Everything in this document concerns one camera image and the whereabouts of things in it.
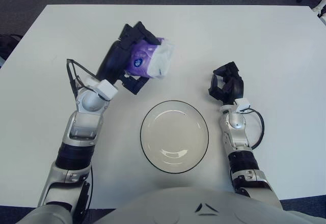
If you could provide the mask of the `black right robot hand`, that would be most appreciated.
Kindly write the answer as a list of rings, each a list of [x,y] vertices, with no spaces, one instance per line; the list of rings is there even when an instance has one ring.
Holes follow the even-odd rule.
[[[244,83],[234,62],[229,62],[213,71],[209,95],[220,100],[226,110],[239,113],[250,108],[243,97]]]

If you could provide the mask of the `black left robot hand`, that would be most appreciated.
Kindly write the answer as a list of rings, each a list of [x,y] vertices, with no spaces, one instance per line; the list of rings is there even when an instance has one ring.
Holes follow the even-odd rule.
[[[139,21],[134,26],[125,24],[118,40],[112,44],[102,61],[96,78],[99,81],[105,79],[112,85],[120,80],[124,88],[136,95],[149,79],[144,76],[138,79],[133,78],[132,75],[126,77],[125,70],[131,58],[132,49],[142,40],[152,45],[161,44],[142,22]]]

